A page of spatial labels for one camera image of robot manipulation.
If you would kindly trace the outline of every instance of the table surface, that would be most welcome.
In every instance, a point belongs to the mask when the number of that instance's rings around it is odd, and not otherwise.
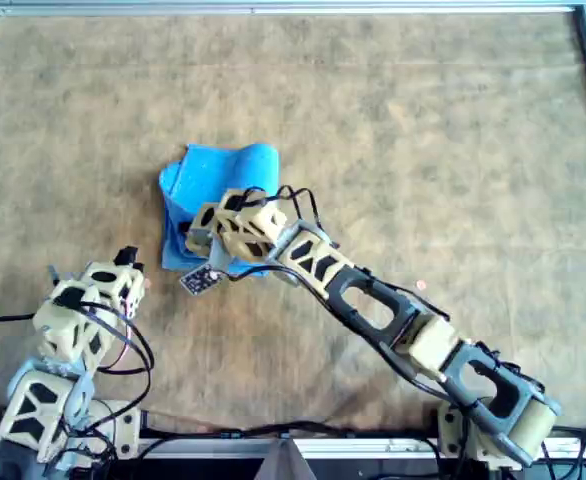
[[[434,402],[305,291],[194,298],[161,270],[160,170],[253,142],[348,257],[423,280],[586,425],[586,76],[564,14],[0,18],[0,315],[38,308],[48,264],[137,245],[159,424],[423,425]],[[0,325],[0,404],[31,335]],[[129,399],[144,377],[97,385]]]

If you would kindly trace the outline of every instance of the blue towel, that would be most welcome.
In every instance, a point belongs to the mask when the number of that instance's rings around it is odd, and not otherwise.
[[[205,259],[187,250],[180,223],[192,222],[203,203],[219,202],[229,188],[260,187],[277,192],[280,158],[275,148],[256,143],[239,150],[189,145],[181,162],[160,173],[164,194],[164,247],[162,268],[191,270]],[[242,273],[251,266],[235,260],[229,271]]]

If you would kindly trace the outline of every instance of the robotic arm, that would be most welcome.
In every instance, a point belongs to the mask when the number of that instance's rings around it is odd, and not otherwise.
[[[300,192],[288,199],[295,201]],[[219,204],[202,206],[188,229],[186,246],[208,261],[181,279],[185,288],[197,295],[219,283],[220,273],[239,280],[261,271],[303,285],[398,375],[446,402],[440,412],[445,446],[447,438],[456,443],[454,429],[470,420],[470,456],[497,459],[505,466],[530,465],[560,414],[541,384],[501,362],[483,343],[462,337],[448,315],[426,300],[356,266],[319,221],[287,223],[276,204],[285,198],[279,193],[269,197],[256,189],[228,190]],[[126,247],[113,262],[90,263],[76,279],[54,279],[53,291],[32,319],[39,355],[21,366],[8,387],[9,405],[0,422],[0,478],[65,478],[72,468],[137,455],[136,405],[150,384],[132,402],[93,398],[95,372],[146,372],[150,378],[153,368],[152,352],[132,323],[145,292],[136,253]],[[234,257],[257,265],[232,277],[227,269]],[[392,321],[384,328],[373,326],[344,299],[349,288],[390,308]],[[146,352],[131,342],[130,331]],[[100,367],[114,338],[133,349],[144,368]],[[462,370],[467,364],[495,384],[494,398],[479,398],[466,388]],[[441,390],[419,382],[418,374]]]
[[[136,253],[126,247],[112,263],[90,263],[78,279],[54,279],[53,291],[32,320],[40,335],[39,355],[29,358],[8,386],[9,405],[0,422],[0,478],[65,478],[71,468],[137,454],[135,404],[93,398],[93,376],[113,339],[133,347],[117,326],[137,331],[131,320],[145,280]],[[150,370],[146,358],[144,363]]]
[[[219,204],[204,204],[187,232],[186,246],[208,261],[183,277],[183,285],[193,294],[205,291],[220,281],[218,272],[226,273],[234,257],[262,264],[235,280],[274,271],[287,282],[304,285],[398,375],[468,418],[477,431],[477,449],[483,452],[478,455],[501,454],[505,465],[511,459],[530,466],[560,415],[560,406],[544,394],[541,384],[498,360],[483,343],[463,338],[444,312],[356,266],[320,226],[302,219],[287,224],[276,204],[286,197],[279,193],[268,197],[256,189],[228,190]],[[344,299],[348,288],[386,305],[393,320],[385,328],[374,327]],[[495,384],[494,398],[479,398],[466,388],[462,370],[467,364]],[[418,382],[418,374],[435,381],[442,391]]]

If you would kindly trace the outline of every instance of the metal frame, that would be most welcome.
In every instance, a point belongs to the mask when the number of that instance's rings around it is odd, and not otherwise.
[[[573,12],[586,60],[586,0],[0,0],[0,16],[107,16],[188,14],[385,14]],[[152,440],[142,440],[145,448]],[[423,443],[407,439],[304,439],[307,458],[433,458]],[[270,440],[176,440],[148,458],[263,458]],[[552,458],[575,458],[579,441],[550,438]]]
[[[157,439],[140,440],[139,452]],[[246,459],[264,458],[273,439],[183,439],[173,440],[151,450],[147,459]],[[575,438],[555,437],[545,440],[549,456],[553,459],[575,459],[580,441]],[[406,438],[350,439],[308,438],[296,439],[295,444],[307,460],[347,459],[434,459],[433,451],[419,440]]]

